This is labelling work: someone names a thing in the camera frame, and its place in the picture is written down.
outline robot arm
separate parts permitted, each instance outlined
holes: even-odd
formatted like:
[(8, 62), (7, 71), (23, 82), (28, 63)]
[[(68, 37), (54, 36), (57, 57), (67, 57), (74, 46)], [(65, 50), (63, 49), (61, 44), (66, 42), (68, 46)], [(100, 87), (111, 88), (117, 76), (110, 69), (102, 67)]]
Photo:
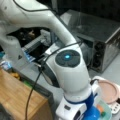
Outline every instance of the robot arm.
[[(0, 29), (0, 31), (3, 31), (2, 33), (0, 32), (2, 36), (0, 36), (0, 44), (4, 46), (3, 49), (9, 56), (12, 56), (12, 60), (15, 62), (19, 60), (17, 59), (19, 54), (21, 56), (24, 55), (17, 40), (14, 40), (12, 42), (13, 44), (11, 44), (11, 41), (9, 42), (10, 39), (5, 39), (8, 33), (5, 28), (9, 28), (10, 26), (13, 26), (13, 28), (46, 27), (51, 29), (66, 46), (76, 43), (75, 38), (62, 21), (51, 10), (45, 10), (49, 9), (45, 5), (35, 0), (1, 0), (0, 5), (2, 17), (8, 23), (3, 29)], [(11, 46), (10, 50), (6, 50), (8, 43)], [(74, 109), (74, 104), (76, 103), (79, 104), (77, 112), (82, 108), (82, 113), (84, 113), (87, 109), (87, 103), (85, 101), (88, 99), (92, 99), (90, 103), (90, 106), (92, 106), (94, 99), (92, 88), (89, 84), (88, 71), (78, 44), (62, 49), (51, 56), (47, 61), (47, 65), (56, 76), (60, 87), (64, 90), (64, 100), (61, 102), (63, 105), (62, 108), (65, 107), (65, 103), (68, 103), (72, 106), (72, 110), (76, 110)], [(57, 110), (58, 116), (62, 119), (68, 119), (64, 113), (60, 113), (59, 108)]]

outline blue object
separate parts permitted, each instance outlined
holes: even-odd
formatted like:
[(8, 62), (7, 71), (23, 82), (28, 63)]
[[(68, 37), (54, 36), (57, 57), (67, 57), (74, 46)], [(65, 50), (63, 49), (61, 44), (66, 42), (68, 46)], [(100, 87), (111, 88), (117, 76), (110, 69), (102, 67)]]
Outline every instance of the blue object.
[(2, 58), (5, 55), (4, 52), (0, 52), (0, 58)]
[(30, 56), (28, 53), (24, 52), (25, 56), (27, 57), (29, 62), (32, 62), (33, 60), (35, 60), (34, 57)]
[(4, 69), (4, 70), (9, 70), (10, 68), (12, 68), (11, 64), (7, 61), (3, 61), (3, 63), (1, 64), (1, 67)]
[(92, 106), (86, 113), (84, 114), (83, 120), (99, 120), (100, 112), (99, 110)]
[(65, 59), (70, 59), (70, 55), (66, 55), (66, 56), (65, 56)]

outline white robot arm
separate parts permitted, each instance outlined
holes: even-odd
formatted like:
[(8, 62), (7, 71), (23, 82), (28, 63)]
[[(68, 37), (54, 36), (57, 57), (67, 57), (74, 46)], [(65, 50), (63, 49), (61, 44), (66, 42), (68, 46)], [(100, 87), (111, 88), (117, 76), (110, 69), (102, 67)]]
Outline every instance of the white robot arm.
[[(65, 46), (76, 43), (62, 21), (47, 6), (36, 0), (1, 0), (0, 20), (0, 44), (12, 65), (19, 61), (27, 62), (18, 40), (6, 36), (21, 27), (46, 27), (51, 29)], [(46, 65), (64, 90), (64, 97), (57, 109), (57, 115), (63, 120), (73, 120), (78, 111), (81, 112), (80, 116), (83, 115), (88, 107), (93, 105), (94, 95), (79, 45), (61, 49), (48, 59)], [(44, 71), (43, 74), (53, 85)], [(86, 105), (87, 100), (91, 100), (89, 105)], [(72, 110), (72, 117), (69, 116), (69, 110), (67, 110), (68, 114), (64, 113), (67, 108)]]

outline wooden table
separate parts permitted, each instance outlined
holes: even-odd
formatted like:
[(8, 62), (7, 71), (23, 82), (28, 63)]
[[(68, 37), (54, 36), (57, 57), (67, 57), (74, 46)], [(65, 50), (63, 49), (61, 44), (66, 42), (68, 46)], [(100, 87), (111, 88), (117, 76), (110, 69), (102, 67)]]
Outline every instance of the wooden table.
[[(0, 103), (15, 120), (25, 120), (25, 107), (31, 88), (0, 69)], [(48, 100), (33, 91), (28, 109), (29, 120), (53, 120)]]

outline wire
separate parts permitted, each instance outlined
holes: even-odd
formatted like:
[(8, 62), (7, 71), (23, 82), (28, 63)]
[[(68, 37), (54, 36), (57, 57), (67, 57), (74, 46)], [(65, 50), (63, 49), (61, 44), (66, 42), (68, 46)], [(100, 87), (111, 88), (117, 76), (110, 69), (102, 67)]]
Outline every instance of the wire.
[(57, 13), (57, 11), (53, 10), (53, 9), (37, 9), (37, 10), (27, 10), (25, 8), (23, 8), (22, 6), (20, 6), (15, 0), (13, 0), (13, 2), (22, 10), (27, 11), (27, 12), (40, 12), (40, 11), (53, 11), (55, 13)]
[(36, 80), (35, 80), (35, 83), (34, 83), (32, 89), (31, 89), (31, 91), (30, 91), (30, 94), (29, 94), (29, 96), (28, 96), (28, 100), (27, 100), (26, 108), (25, 108), (25, 120), (28, 120), (28, 106), (29, 106), (30, 98), (31, 98), (31, 95), (32, 95), (32, 93), (33, 93), (33, 90), (34, 90), (34, 88), (35, 88), (35, 86), (36, 86), (36, 84), (37, 84), (37, 81), (39, 80), (39, 77), (40, 77), (40, 75), (41, 75), (41, 72), (42, 72), (42, 71), (41, 71), (41, 69), (40, 69), (40, 72), (39, 72), (39, 74), (38, 74), (38, 76), (37, 76), (37, 78), (36, 78)]

